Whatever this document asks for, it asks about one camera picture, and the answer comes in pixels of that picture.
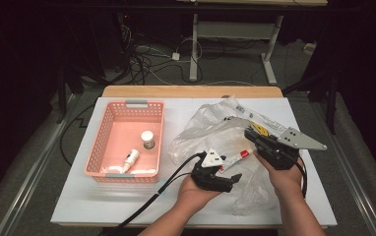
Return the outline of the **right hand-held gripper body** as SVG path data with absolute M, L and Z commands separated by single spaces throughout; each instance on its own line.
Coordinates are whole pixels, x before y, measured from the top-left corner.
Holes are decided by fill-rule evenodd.
M 256 133 L 257 152 L 276 170 L 290 169 L 300 157 L 301 149 L 326 150 L 327 146 L 289 127 L 278 137 L 266 133 Z

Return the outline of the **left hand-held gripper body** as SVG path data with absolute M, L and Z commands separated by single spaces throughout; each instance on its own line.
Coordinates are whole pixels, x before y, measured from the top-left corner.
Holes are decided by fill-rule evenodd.
M 191 178 L 200 189 L 229 193 L 232 190 L 234 178 L 217 175 L 222 165 L 223 159 L 213 148 L 210 148 L 200 154 L 200 159 L 191 172 Z

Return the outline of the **red and white tube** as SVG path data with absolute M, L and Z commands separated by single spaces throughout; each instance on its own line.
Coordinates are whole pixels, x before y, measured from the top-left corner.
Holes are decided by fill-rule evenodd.
M 234 164 L 236 164 L 240 160 L 248 157 L 251 153 L 252 153 L 251 149 L 245 149 L 234 156 L 227 157 L 223 161 L 223 165 L 219 168 L 219 172 L 223 173 L 224 171 L 228 170 L 230 167 L 232 167 Z

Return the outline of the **clear printed plastic bag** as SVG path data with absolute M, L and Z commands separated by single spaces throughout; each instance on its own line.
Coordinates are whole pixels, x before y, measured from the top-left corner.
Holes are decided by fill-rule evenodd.
M 194 153 L 211 148 L 220 155 L 233 157 L 243 150 L 254 148 L 244 137 L 244 131 L 255 125 L 277 137 L 286 130 L 284 125 L 250 109 L 234 97 L 215 104 L 204 104 L 170 143 L 167 155 L 176 164 Z M 254 155 L 237 161 L 220 176 L 228 178 L 238 173 L 242 177 L 229 193 L 234 198 L 231 207 L 234 215 L 246 216 L 278 205 L 268 171 Z

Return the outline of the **pink perforated plastic basket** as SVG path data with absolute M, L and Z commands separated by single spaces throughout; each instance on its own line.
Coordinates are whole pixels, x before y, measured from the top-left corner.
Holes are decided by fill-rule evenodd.
M 160 100 L 111 100 L 104 105 L 85 173 L 97 182 L 151 184 L 157 181 L 164 124 Z M 141 134 L 154 133 L 155 146 L 144 148 Z M 122 173 L 131 149 L 140 152 L 135 164 Z

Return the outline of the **person's left hand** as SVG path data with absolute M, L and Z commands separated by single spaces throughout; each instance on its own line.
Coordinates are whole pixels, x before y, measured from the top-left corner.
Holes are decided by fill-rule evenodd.
M 180 212 L 193 215 L 218 195 L 220 195 L 220 192 L 207 191 L 199 188 L 191 176 L 187 176 L 180 185 L 174 207 Z

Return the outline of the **person's right hand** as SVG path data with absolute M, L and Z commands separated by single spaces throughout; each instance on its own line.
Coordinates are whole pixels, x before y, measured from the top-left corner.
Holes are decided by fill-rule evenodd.
M 302 197 L 302 173 L 300 171 L 301 163 L 294 165 L 288 170 L 277 170 L 257 151 L 254 151 L 254 154 L 269 172 L 270 181 L 273 184 L 275 193 L 279 198 L 286 197 L 291 199 L 292 197 L 296 196 Z

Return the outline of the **white-capped small jar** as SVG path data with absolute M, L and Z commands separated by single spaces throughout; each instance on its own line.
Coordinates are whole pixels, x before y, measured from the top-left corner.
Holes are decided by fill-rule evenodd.
M 155 146 L 154 133 L 152 131 L 144 131 L 141 134 L 144 148 L 152 149 Z

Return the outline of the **black metal stand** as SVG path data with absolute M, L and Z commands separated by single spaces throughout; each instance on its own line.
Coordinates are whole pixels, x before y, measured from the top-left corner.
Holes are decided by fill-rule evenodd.
M 287 95 L 296 90 L 306 90 L 308 99 L 311 102 L 320 102 L 325 99 L 326 125 L 330 133 L 334 135 L 336 98 L 338 90 L 338 71 L 335 69 L 324 69 L 307 79 L 302 79 L 291 86 L 282 89 L 282 94 Z
M 63 64 L 57 71 L 57 86 L 59 106 L 57 124 L 60 124 L 67 113 L 66 87 L 69 87 L 72 93 L 82 94 L 84 92 L 79 68 L 74 64 Z

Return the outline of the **small white dropper bottle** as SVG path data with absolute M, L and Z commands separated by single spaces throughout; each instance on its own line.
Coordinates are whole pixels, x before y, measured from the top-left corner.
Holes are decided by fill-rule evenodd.
M 139 156 L 140 156 L 140 152 L 138 150 L 131 149 L 125 159 L 125 162 L 122 168 L 122 173 L 126 173 L 135 164 Z

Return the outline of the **white board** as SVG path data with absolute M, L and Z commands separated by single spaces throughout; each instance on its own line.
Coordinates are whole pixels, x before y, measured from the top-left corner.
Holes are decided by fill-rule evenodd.
M 55 207 L 51 222 L 63 226 L 115 226 L 124 221 L 144 204 L 177 166 L 166 156 L 160 157 L 158 183 L 121 184 L 98 183 L 85 174 L 85 166 L 95 139 L 96 129 L 108 101 L 123 100 L 122 97 L 99 98 L 93 116 Z M 261 112 L 287 127 L 298 128 L 286 98 L 238 98 L 239 102 L 254 111 Z M 167 148 L 177 134 L 182 132 L 188 120 L 203 104 L 213 104 L 222 98 L 159 98 L 164 101 L 164 134 L 162 149 Z M 335 226 L 337 221 L 324 187 L 307 150 L 302 157 L 308 170 L 309 204 L 323 227 Z M 175 202 L 181 179 L 173 182 L 152 205 L 136 217 L 129 226 L 149 225 L 165 213 Z M 277 228 L 281 227 L 280 208 L 274 206 L 258 210 L 247 216 L 232 214 L 232 194 L 222 194 L 194 215 L 188 227 L 192 228 Z

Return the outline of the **metal floor rail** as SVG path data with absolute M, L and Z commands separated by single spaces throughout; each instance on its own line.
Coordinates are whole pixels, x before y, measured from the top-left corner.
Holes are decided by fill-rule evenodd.
M 66 103 L 66 114 L 56 123 L 51 130 L 49 139 L 41 151 L 36 161 L 32 165 L 28 175 L 25 178 L 18 194 L 8 208 L 5 216 L 0 223 L 0 236 L 11 236 L 16 229 L 28 203 L 34 193 L 37 184 L 50 160 L 54 147 L 60 140 L 62 132 L 65 130 L 71 113 L 75 110 L 80 96 L 71 94 Z
M 366 192 L 363 190 L 355 172 L 351 168 L 347 156 L 345 155 L 345 151 L 342 148 L 341 143 L 338 141 L 337 136 L 333 135 L 328 128 L 326 124 L 327 118 L 324 115 L 322 107 L 316 103 L 312 103 L 311 107 L 317 118 L 321 121 L 321 126 L 331 142 L 330 149 L 335 152 L 339 169 L 345 178 L 345 182 L 352 194 L 355 204 L 357 205 L 358 211 L 360 212 L 364 223 L 370 232 L 370 235 L 376 236 L 376 212 L 372 202 L 370 201 Z

